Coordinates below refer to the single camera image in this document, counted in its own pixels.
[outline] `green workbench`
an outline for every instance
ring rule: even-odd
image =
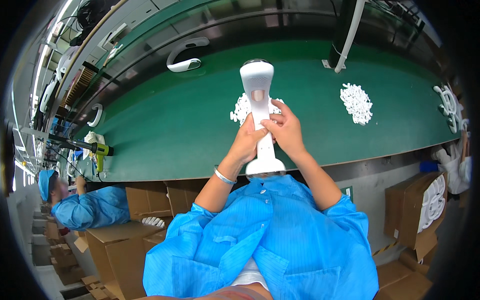
[[[420,66],[371,48],[353,46],[347,69],[323,67],[328,41],[278,41],[201,57],[202,66],[164,72],[124,94],[99,125],[82,128],[115,148],[103,181],[175,180],[211,176],[233,142],[239,123],[229,113],[243,93],[239,69],[263,58],[275,67],[270,96],[281,98],[301,121],[303,141],[320,165],[412,151],[459,137],[452,134],[432,87],[440,83]],[[365,126],[354,124],[340,99],[343,83],[361,85],[373,106]],[[279,149],[288,169],[294,163]],[[86,175],[91,168],[81,162]]]

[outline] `silver bracelet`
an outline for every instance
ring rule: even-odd
[[[231,181],[229,180],[227,177],[223,176],[222,174],[220,174],[220,172],[218,172],[218,170],[216,169],[218,167],[218,165],[215,165],[213,167],[213,171],[215,172],[215,174],[218,176],[218,178],[220,178],[223,182],[225,183],[228,183],[228,184],[235,184],[237,183],[236,181]]]

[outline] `blue cap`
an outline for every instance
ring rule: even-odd
[[[50,181],[53,172],[55,172],[55,170],[42,170],[38,175],[38,188],[40,189],[42,200],[45,202],[48,199],[48,182]]]

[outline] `person's left hand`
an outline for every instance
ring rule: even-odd
[[[227,156],[246,164],[257,155],[257,142],[268,133],[267,128],[255,130],[252,113],[249,113],[240,127],[237,137]]]

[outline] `coat pocket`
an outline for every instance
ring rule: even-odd
[[[220,270],[190,259],[172,257],[173,296],[201,297],[221,286]]]
[[[340,267],[284,275],[282,299],[332,299],[335,296]]]

